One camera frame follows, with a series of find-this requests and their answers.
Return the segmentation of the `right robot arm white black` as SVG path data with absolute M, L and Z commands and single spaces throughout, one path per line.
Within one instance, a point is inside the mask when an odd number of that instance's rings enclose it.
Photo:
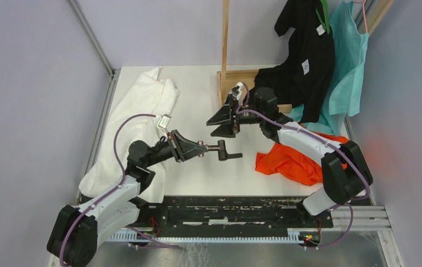
M 305 129 L 280 112 L 271 88 L 255 89 L 252 105 L 241 103 L 242 88 L 231 89 L 225 103 L 207 120 L 208 126 L 216 127 L 211 136 L 234 138 L 241 125 L 258 124 L 266 138 L 295 149 L 318 164 L 322 188 L 298 203 L 296 220 L 301 226 L 312 226 L 323 211 L 370 196 L 373 177 L 357 143 L 343 144 Z

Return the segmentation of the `small silver tee fitting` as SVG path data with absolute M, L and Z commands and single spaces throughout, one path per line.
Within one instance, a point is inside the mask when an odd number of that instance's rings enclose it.
M 209 145 L 204 144 L 202 140 L 198 140 L 197 144 L 201 148 L 201 153 L 198 154 L 198 157 L 204 157 L 204 153 L 212 151 L 212 148 Z

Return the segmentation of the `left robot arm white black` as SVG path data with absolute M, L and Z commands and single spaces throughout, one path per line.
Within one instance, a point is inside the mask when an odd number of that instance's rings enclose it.
M 63 266 L 86 266 L 97 249 L 123 227 L 148 223 L 150 211 L 143 207 L 147 201 L 139 195 L 155 177 L 150 166 L 168 159 L 184 162 L 219 148 L 190 141 L 176 130 L 154 146 L 134 141 L 128 148 L 127 166 L 121 168 L 118 182 L 79 207 L 66 205 L 61 209 L 47 251 L 58 257 Z

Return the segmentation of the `dark metal faucet body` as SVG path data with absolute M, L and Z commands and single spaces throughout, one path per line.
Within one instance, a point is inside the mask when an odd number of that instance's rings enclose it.
M 231 159 L 240 159 L 243 158 L 242 153 L 234 153 L 230 154 L 227 152 L 226 142 L 225 140 L 218 140 L 216 145 L 208 145 L 208 151 L 215 151 L 217 152 L 218 160 L 219 161 L 226 161 Z

